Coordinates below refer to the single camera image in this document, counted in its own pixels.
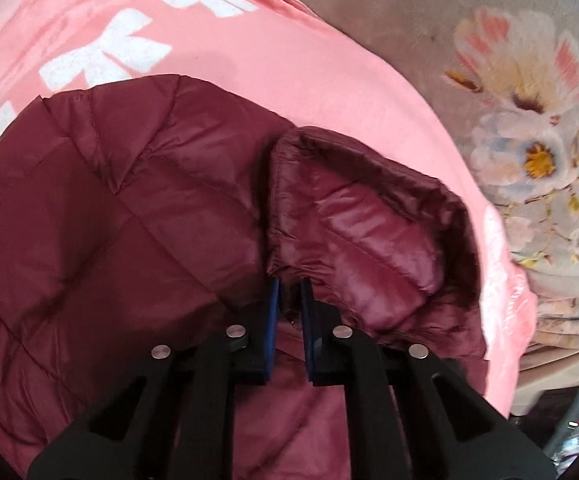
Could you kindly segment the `maroon quilted puffer jacket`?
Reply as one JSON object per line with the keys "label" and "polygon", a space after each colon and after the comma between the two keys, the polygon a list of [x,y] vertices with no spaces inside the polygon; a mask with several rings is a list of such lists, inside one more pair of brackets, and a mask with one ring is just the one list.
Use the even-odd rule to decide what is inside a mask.
{"label": "maroon quilted puffer jacket", "polygon": [[31,102],[0,137],[0,453],[20,474],[152,348],[310,278],[486,388],[475,235],[440,181],[209,82]]}

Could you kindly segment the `grey floral bedsheet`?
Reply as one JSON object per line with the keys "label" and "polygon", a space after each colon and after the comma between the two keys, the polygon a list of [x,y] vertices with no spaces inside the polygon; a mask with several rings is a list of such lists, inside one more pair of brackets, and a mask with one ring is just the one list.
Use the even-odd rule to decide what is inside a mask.
{"label": "grey floral bedsheet", "polygon": [[427,100],[538,298],[513,411],[579,386],[579,0],[299,0]]}

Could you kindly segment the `pink blanket with white bows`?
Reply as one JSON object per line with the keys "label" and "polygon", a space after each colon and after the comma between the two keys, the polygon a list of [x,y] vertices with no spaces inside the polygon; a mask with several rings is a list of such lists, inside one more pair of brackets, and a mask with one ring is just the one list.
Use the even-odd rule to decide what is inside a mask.
{"label": "pink blanket with white bows", "polygon": [[511,410],[535,296],[449,133],[396,70],[297,0],[0,0],[0,136],[38,96],[169,73],[352,136],[460,196],[483,276],[486,396]]}

